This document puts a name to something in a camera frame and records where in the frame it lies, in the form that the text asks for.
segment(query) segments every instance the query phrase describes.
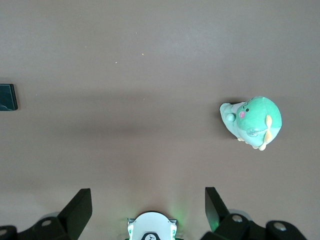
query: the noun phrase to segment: silver bolt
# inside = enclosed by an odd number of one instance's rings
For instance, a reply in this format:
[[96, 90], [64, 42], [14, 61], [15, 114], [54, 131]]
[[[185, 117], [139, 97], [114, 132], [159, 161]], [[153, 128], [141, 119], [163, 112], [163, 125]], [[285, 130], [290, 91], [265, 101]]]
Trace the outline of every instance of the silver bolt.
[[45, 226], [48, 226], [48, 225], [50, 225], [51, 224], [51, 220], [45, 220], [42, 224], [41, 224], [41, 226], [42, 227], [45, 227]]
[[0, 236], [6, 235], [7, 232], [8, 232], [7, 229], [1, 229]]
[[286, 227], [285, 227], [285, 225], [283, 225], [281, 222], [275, 222], [275, 223], [273, 224], [273, 226], [274, 226], [276, 229], [280, 230], [280, 231], [285, 231], [285, 230], [287, 230]]
[[233, 221], [237, 222], [237, 223], [242, 223], [242, 217], [239, 215], [233, 215], [232, 216]]

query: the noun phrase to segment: rectangular object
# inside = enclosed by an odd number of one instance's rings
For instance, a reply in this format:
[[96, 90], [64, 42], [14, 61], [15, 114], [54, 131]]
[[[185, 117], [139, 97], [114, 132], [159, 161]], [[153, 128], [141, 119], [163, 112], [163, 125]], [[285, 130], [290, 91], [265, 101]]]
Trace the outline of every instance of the rectangular object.
[[15, 87], [13, 84], [0, 84], [0, 111], [18, 109]]

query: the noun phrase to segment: gray surface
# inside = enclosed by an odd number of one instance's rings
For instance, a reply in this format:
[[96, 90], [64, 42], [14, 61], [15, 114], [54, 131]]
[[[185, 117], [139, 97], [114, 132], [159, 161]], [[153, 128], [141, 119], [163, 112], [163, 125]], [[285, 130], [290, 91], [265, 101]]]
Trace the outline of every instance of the gray surface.
[[[0, 225], [24, 230], [91, 188], [81, 240], [126, 238], [155, 210], [178, 236], [209, 230], [205, 187], [262, 226], [320, 238], [320, 4], [297, 1], [0, 2]], [[219, 105], [266, 96], [283, 128], [260, 152]]]

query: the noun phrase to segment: plush toy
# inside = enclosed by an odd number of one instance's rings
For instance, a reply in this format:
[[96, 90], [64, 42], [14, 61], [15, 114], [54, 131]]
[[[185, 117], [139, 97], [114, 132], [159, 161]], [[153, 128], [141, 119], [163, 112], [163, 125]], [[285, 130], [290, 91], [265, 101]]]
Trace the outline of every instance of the plush toy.
[[220, 113], [226, 128], [239, 141], [261, 151], [275, 139], [282, 126], [278, 107], [264, 96], [237, 104], [224, 103]]

